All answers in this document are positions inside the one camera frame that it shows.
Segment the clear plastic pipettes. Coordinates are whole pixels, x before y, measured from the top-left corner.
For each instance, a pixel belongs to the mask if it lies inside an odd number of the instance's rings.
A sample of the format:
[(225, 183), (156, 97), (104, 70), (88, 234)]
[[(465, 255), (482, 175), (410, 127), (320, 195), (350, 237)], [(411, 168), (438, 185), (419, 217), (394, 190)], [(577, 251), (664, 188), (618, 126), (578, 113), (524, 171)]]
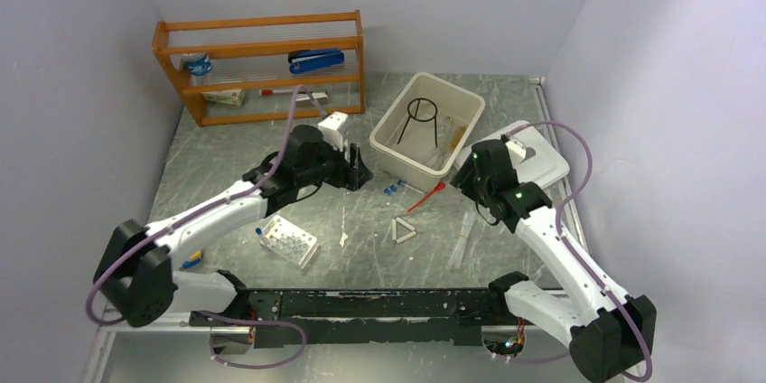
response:
[(464, 252), (468, 243), (468, 238), (471, 234), (472, 227), (475, 223), (476, 217), (477, 217), (477, 213), (475, 211), (466, 211), (464, 213), (462, 218), (461, 229), (459, 231), (459, 235), (455, 243), (453, 253), (451, 254), (446, 265), (448, 270), (457, 270), (460, 268), (462, 264)]

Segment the red capped marker pen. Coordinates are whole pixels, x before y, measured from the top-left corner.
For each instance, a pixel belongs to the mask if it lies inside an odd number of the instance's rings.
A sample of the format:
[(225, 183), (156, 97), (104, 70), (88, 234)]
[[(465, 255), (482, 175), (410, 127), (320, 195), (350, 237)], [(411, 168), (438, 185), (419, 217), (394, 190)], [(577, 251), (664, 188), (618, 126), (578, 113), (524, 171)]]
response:
[(293, 89), (261, 89), (259, 92), (262, 96), (273, 96), (273, 95), (279, 95), (279, 94), (292, 94), (294, 90)]

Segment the beige whiteboard eraser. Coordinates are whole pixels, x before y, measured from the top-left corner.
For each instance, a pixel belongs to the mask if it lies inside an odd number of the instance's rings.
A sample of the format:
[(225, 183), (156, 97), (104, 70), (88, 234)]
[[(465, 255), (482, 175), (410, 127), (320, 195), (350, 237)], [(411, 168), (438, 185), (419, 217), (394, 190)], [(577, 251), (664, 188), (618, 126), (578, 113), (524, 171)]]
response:
[(325, 107), (330, 102), (326, 91), (312, 91), (310, 94), (301, 93), (296, 97), (297, 105), (313, 105), (314, 103)]

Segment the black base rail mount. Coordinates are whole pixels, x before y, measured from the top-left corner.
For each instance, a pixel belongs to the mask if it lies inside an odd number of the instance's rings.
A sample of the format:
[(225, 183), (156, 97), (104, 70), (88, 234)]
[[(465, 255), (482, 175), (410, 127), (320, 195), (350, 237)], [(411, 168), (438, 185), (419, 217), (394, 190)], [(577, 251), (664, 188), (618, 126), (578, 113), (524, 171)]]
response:
[(252, 289), (224, 312), (229, 318), (280, 321), (257, 328), (256, 349), (310, 344), (449, 341), (480, 346), (486, 327), (518, 320), (486, 287), (431, 289)]

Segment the white test tube rack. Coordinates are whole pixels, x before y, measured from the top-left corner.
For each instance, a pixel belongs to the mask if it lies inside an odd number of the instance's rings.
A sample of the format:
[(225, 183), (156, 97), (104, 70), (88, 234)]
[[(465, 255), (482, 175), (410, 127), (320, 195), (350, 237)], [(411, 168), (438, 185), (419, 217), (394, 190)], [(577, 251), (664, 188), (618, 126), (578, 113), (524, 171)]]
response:
[(259, 243), (286, 262), (303, 270), (317, 249), (318, 239), (282, 216), (275, 215), (264, 227), (256, 227)]

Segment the black wire tripod stand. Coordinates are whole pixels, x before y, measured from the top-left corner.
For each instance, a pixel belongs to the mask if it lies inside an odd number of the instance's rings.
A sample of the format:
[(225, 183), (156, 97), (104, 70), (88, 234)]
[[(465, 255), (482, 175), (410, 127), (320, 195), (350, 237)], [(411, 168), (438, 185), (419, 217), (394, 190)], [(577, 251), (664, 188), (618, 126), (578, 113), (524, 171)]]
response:
[[(423, 117), (420, 116), (420, 108), (424, 103), (426, 103), (426, 105), (430, 106), (432, 109), (432, 113), (430, 116), (423, 116)], [(432, 123), (433, 124), (434, 146), (437, 147), (438, 146), (438, 125), (436, 120), (438, 117), (438, 112), (439, 112), (438, 106), (430, 98), (418, 97), (418, 98), (413, 98), (412, 100), (410, 100), (406, 105), (407, 118), (397, 138), (397, 144), (399, 145), (402, 142), (410, 122), (416, 121), (417, 123)]]

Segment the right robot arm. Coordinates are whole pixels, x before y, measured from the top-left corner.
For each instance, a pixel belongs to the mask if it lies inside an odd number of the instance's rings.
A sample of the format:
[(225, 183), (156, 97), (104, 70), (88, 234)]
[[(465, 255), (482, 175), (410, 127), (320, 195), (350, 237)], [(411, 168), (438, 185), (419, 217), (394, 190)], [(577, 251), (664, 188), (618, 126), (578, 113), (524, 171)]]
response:
[(522, 182), (506, 137), (472, 146), (451, 184), (489, 210), (544, 262), (566, 293), (558, 298), (520, 272), (490, 284), (490, 317), (534, 323), (567, 347), (590, 382), (607, 382), (640, 363), (653, 348), (657, 308), (613, 281), (560, 224), (553, 202), (534, 182)]

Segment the orange wooden shelf rack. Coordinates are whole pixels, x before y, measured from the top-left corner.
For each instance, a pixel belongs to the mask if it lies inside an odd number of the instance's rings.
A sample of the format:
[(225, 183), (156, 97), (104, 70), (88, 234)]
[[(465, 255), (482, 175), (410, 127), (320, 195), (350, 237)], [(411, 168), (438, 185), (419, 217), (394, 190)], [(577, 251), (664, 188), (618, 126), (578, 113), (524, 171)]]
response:
[[(325, 69), (291, 74), (292, 51), (338, 48), (345, 62)], [(362, 114), (365, 105), (364, 37), (360, 11), (281, 15), (192, 22), (160, 21), (152, 51), (198, 126), (282, 120), (287, 113), (263, 100), (249, 115), (212, 116), (202, 92), (223, 89), (286, 89), (295, 85), (355, 84), (358, 97), (329, 110)], [(183, 53), (206, 52), (212, 68), (192, 76), (181, 65)]]

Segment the blue stapler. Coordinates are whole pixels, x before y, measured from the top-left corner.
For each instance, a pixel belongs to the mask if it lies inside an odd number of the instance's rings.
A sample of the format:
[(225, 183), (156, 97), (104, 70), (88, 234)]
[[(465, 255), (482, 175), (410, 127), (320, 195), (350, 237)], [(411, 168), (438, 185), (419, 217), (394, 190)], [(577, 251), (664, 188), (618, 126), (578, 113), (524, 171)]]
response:
[(312, 49), (292, 51), (287, 61), (291, 74), (320, 70), (345, 62), (345, 54), (338, 48)]

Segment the yellow blue small block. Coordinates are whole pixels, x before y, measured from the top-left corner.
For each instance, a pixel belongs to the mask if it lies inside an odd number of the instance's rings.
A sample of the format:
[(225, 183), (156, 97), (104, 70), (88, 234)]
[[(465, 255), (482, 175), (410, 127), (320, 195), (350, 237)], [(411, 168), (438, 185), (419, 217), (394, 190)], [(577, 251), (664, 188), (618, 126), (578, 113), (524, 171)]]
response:
[(182, 269), (189, 269), (191, 267), (197, 266), (203, 259), (203, 252), (197, 251), (193, 253), (191, 256), (189, 256), (183, 263), (182, 263)]

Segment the blue capped small tubes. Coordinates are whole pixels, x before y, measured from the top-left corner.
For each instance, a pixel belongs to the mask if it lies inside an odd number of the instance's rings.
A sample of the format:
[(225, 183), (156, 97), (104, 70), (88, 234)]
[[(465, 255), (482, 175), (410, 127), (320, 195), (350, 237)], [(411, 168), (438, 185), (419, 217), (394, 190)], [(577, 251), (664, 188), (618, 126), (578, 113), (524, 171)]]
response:
[(383, 192), (386, 195), (392, 195), (396, 192), (403, 191), (406, 188), (406, 182), (402, 180), (397, 180), (395, 183), (390, 184), (388, 187), (386, 187)]

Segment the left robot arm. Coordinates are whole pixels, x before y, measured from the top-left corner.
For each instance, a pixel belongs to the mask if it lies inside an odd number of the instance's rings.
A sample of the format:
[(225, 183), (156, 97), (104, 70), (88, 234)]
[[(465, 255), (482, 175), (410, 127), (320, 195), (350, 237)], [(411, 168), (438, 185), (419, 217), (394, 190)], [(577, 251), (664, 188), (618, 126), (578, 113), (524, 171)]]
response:
[(92, 301), (103, 294), (119, 312), (114, 322), (143, 327), (177, 311), (215, 313), (224, 323), (245, 321), (250, 311), (246, 287), (231, 273), (182, 273), (182, 262), (210, 243), (301, 201), (300, 190), (355, 192), (371, 180), (360, 147), (331, 142), (328, 128), (299, 125), (279, 151), (244, 173), (222, 193), (168, 219), (141, 225), (126, 220), (115, 227), (93, 276), (86, 311), (100, 325)]

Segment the small white cardboard box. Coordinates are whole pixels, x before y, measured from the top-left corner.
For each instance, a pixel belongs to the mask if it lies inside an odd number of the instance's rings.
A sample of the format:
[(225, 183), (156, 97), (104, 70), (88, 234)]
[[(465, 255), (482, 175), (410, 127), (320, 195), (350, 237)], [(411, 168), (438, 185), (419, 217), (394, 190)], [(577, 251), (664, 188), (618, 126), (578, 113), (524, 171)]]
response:
[(218, 91), (205, 91), (201, 93), (209, 102), (239, 107), (243, 104), (245, 94), (242, 89), (223, 89)]

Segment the metal crucible tongs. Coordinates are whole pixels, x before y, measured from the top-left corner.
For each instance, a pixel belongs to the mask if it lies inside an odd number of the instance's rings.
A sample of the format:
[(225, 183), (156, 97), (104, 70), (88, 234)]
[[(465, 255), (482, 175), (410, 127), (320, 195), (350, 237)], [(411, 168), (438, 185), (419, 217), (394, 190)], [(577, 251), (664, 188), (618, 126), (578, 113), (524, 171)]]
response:
[(435, 171), (444, 167), (449, 157), (449, 144), (453, 137), (455, 123), (452, 117), (440, 118), (437, 124), (437, 143), (425, 160), (425, 165)]

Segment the white clay triangle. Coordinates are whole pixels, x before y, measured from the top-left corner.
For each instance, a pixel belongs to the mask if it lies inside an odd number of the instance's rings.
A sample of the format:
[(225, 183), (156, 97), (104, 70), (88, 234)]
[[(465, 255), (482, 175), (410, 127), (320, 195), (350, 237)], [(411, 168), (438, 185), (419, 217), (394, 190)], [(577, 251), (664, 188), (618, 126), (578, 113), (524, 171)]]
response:
[(416, 236), (416, 228), (407, 221), (395, 217), (391, 220), (391, 237), (397, 244), (403, 243)]

